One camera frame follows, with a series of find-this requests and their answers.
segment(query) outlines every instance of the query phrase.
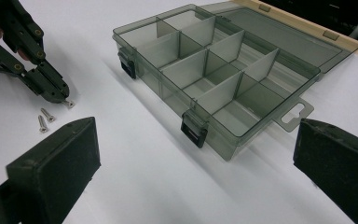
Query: box latch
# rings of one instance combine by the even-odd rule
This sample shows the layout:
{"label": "box latch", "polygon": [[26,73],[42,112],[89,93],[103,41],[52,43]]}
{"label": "box latch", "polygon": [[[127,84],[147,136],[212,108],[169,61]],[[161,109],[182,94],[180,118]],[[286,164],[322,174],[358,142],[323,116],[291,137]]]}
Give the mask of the box latch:
{"label": "box latch", "polygon": [[121,68],[126,71],[126,73],[132,78],[132,79],[136,79],[136,75],[135,75],[135,63],[130,60],[130,57],[128,56],[128,54],[125,52],[126,50],[124,48],[121,48],[118,51],[118,58],[121,61]]}
{"label": "box latch", "polygon": [[182,132],[194,143],[201,148],[208,134],[207,124],[200,119],[194,112],[187,110],[182,115]]}

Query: wooden edge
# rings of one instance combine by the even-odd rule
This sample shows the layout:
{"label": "wooden edge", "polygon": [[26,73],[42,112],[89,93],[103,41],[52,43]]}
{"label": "wooden edge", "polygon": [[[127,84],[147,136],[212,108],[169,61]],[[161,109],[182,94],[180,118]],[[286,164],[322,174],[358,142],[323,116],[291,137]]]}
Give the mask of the wooden edge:
{"label": "wooden edge", "polygon": [[257,0],[231,0],[231,2],[248,7],[274,20],[280,21],[309,35],[313,35],[324,41],[339,45],[343,48],[346,46],[353,46],[356,44],[358,45],[358,40],[329,30],[311,21],[304,20],[296,15],[290,14],[269,4],[262,3]]}

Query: plastic organizer box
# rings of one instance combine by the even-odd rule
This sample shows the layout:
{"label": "plastic organizer box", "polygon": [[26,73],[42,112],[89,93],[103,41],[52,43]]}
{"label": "plastic organizer box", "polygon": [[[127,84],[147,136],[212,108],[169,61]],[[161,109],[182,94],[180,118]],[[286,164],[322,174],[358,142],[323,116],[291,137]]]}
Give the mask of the plastic organizer box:
{"label": "plastic organizer box", "polygon": [[[232,2],[179,7],[113,35],[128,75],[183,118],[191,141],[206,141],[226,161],[273,120],[291,132],[313,110],[300,94],[358,49],[327,37]],[[283,122],[297,104],[299,118]]]}

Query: hanging tab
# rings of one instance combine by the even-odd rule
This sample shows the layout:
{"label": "hanging tab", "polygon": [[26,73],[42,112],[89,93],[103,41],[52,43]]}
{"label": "hanging tab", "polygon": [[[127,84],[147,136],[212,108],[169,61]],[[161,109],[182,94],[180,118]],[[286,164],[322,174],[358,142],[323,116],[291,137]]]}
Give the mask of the hanging tab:
{"label": "hanging tab", "polygon": [[283,129],[285,129],[289,133],[292,132],[300,124],[301,119],[305,119],[313,111],[313,106],[301,98],[298,98],[297,103],[294,105],[297,104],[301,104],[304,106],[302,110],[298,113],[297,118],[292,118],[288,122],[283,122],[282,118],[294,108],[294,106],[291,106],[287,107],[283,111],[282,115],[275,119],[275,122],[277,122]]}
{"label": "hanging tab", "polygon": [[268,55],[264,56],[263,58],[259,59],[255,63],[252,63],[248,67],[244,68],[243,71],[246,75],[253,78],[256,81],[261,81],[265,78],[269,71],[272,68],[272,65],[275,62],[275,58],[277,57],[279,49],[275,49]]}

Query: screw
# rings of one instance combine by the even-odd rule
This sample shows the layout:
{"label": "screw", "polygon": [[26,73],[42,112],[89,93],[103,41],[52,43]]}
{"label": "screw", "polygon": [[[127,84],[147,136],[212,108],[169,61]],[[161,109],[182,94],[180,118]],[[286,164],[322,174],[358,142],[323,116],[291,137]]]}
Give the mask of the screw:
{"label": "screw", "polygon": [[14,68],[16,70],[21,70],[22,69],[21,65],[19,65],[19,64],[14,64]]}
{"label": "screw", "polygon": [[54,116],[50,115],[49,112],[45,109],[45,108],[41,108],[40,111],[42,111],[42,114],[44,116],[46,116],[46,119],[48,120],[48,122],[52,122],[55,120]]}
{"label": "screw", "polygon": [[39,132],[46,133],[48,131],[48,127],[46,126],[45,120],[41,115],[37,117],[39,119],[40,129]]}
{"label": "screw", "polygon": [[69,109],[75,106],[73,101],[63,101],[62,103],[68,106]]}
{"label": "screw", "polygon": [[36,53],[36,56],[37,56],[38,58],[42,58],[43,55],[44,55],[44,53],[43,53],[42,50],[40,50],[40,51],[38,51],[38,52]]}

